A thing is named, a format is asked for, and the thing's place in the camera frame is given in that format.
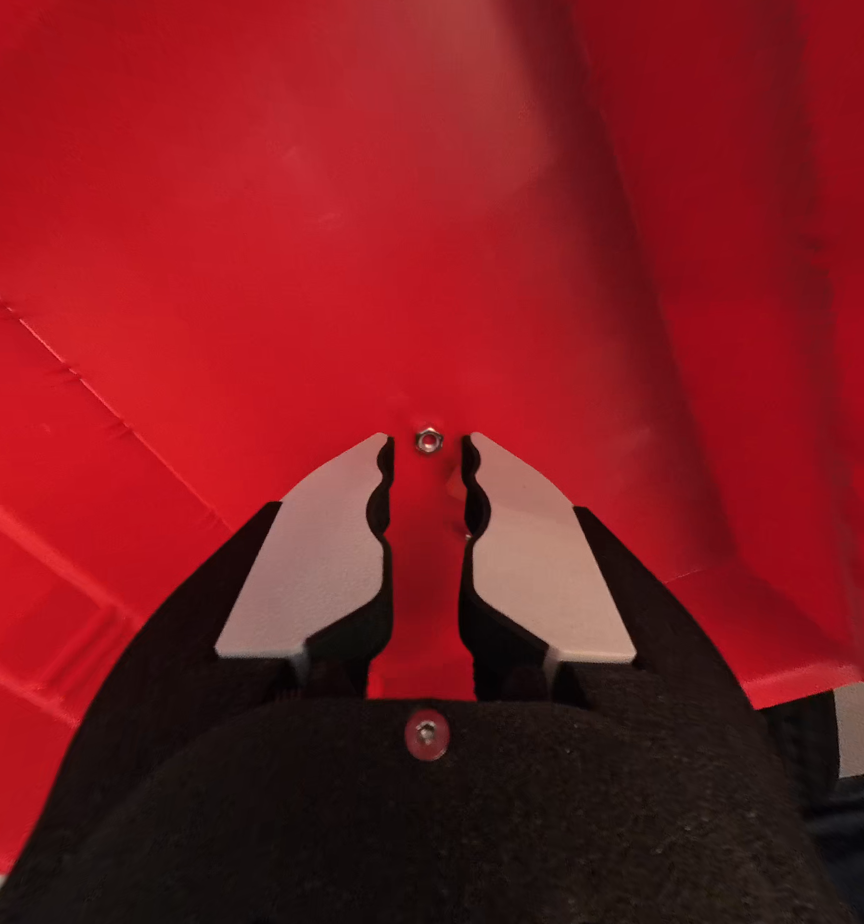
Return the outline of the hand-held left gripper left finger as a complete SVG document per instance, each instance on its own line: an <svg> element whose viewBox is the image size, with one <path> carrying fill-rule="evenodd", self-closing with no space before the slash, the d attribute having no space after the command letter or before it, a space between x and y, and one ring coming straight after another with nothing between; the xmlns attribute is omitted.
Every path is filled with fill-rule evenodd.
<svg viewBox="0 0 864 924"><path fill-rule="evenodd" d="M392 633L394 441L376 433L280 501L216 642L224 659L370 662Z"/></svg>

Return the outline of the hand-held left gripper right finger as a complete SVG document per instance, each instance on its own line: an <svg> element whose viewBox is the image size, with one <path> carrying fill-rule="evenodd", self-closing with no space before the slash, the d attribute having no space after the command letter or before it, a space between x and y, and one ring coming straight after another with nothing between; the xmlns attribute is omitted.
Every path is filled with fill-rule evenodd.
<svg viewBox="0 0 864 924"><path fill-rule="evenodd" d="M483 433L462 439L459 632L476 668L633 664L572 501Z"/></svg>

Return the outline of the red plastic bin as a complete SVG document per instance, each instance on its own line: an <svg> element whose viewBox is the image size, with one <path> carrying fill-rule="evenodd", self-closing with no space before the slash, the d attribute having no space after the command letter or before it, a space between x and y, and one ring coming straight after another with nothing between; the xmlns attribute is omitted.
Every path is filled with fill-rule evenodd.
<svg viewBox="0 0 864 924"><path fill-rule="evenodd" d="M153 611L376 432L369 695L469 699L474 431L756 707L864 682L864 2L0 2L0 873Z"/></svg>

